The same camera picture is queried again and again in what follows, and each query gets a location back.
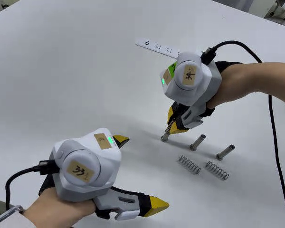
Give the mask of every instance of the green led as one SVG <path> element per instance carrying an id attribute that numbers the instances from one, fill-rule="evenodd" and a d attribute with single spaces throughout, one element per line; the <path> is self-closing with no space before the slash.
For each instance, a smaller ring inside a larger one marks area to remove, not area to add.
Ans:
<path id="1" fill-rule="evenodd" d="M 108 137 L 108 139 L 109 139 L 110 143 L 114 143 L 113 139 L 111 137 Z"/>

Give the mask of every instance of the coil spring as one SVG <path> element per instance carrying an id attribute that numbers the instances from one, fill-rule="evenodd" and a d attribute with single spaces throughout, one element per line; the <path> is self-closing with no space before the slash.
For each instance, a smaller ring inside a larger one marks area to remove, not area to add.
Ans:
<path id="1" fill-rule="evenodd" d="M 166 128 L 165 132 L 166 134 L 170 134 L 170 130 L 172 128 L 172 125 L 174 124 L 174 122 L 176 121 L 176 119 L 171 120 L 171 122 L 168 124 L 168 127 Z"/>
<path id="2" fill-rule="evenodd" d="M 227 180 L 229 177 L 229 174 L 227 172 L 210 161 L 206 164 L 206 168 L 223 181 Z"/>
<path id="3" fill-rule="evenodd" d="M 178 158 L 178 162 L 186 167 L 189 171 L 199 174 L 200 167 L 195 164 L 192 160 L 188 159 L 186 156 L 182 155 Z"/>

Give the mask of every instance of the human hand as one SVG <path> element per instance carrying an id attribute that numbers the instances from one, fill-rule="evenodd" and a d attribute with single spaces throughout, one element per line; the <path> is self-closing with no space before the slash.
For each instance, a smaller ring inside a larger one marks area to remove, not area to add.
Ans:
<path id="1" fill-rule="evenodd" d="M 207 102 L 207 108 L 240 99 L 255 91 L 250 64 L 234 64 L 222 73 L 222 83 L 218 92 Z"/>
<path id="2" fill-rule="evenodd" d="M 43 191 L 23 213 L 37 228 L 70 228 L 83 217 L 95 212 L 92 200 L 67 202 L 60 200 L 55 188 Z"/>

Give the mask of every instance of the cable connector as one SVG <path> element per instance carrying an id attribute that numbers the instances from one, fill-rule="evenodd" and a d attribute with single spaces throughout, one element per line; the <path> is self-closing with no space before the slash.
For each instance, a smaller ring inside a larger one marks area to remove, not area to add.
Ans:
<path id="1" fill-rule="evenodd" d="M 55 160 L 39 161 L 39 165 L 35 165 L 35 172 L 39 172 L 40 175 L 48 175 L 58 173 L 60 168 L 56 165 Z"/>
<path id="2" fill-rule="evenodd" d="M 209 65 L 212 60 L 214 59 L 214 57 L 217 55 L 216 52 L 216 48 L 208 48 L 205 52 L 203 52 L 203 54 L 200 56 L 201 62 L 205 65 Z"/>

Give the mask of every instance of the power strip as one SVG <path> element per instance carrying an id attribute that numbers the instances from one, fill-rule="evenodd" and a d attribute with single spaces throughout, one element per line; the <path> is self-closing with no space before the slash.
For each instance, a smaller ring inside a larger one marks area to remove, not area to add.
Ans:
<path id="1" fill-rule="evenodd" d="M 177 58 L 177 56 L 181 52 L 178 49 L 172 48 L 167 45 L 161 45 L 157 42 L 152 42 L 149 39 L 145 39 L 145 38 L 138 38 L 135 44 L 138 46 L 144 47 L 146 49 L 149 49 L 151 51 L 155 51 L 157 53 L 161 53 L 163 55 L 172 57 L 172 58 Z"/>

